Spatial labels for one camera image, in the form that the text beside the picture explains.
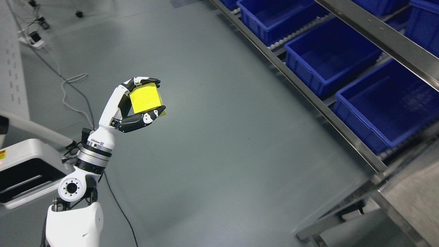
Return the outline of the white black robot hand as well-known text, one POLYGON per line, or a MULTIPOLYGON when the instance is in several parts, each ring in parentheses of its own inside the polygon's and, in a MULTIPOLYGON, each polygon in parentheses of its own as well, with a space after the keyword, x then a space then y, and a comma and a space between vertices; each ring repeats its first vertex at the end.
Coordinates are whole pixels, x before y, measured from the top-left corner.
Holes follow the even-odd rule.
POLYGON ((166 106, 154 106, 135 97, 141 88, 152 86, 155 90, 161 81, 152 77, 133 77, 119 84, 111 94, 99 120, 98 130, 129 133, 147 127, 164 114, 166 106))

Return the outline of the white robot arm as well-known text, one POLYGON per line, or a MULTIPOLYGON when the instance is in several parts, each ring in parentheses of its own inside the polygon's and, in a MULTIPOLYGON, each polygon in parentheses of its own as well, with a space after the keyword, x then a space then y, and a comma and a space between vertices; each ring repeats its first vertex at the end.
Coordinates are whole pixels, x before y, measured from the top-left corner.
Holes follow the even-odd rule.
POLYGON ((99 247, 104 216, 98 180, 112 155, 115 132, 100 126, 83 136, 74 172, 61 179, 47 210, 41 247, 99 247))

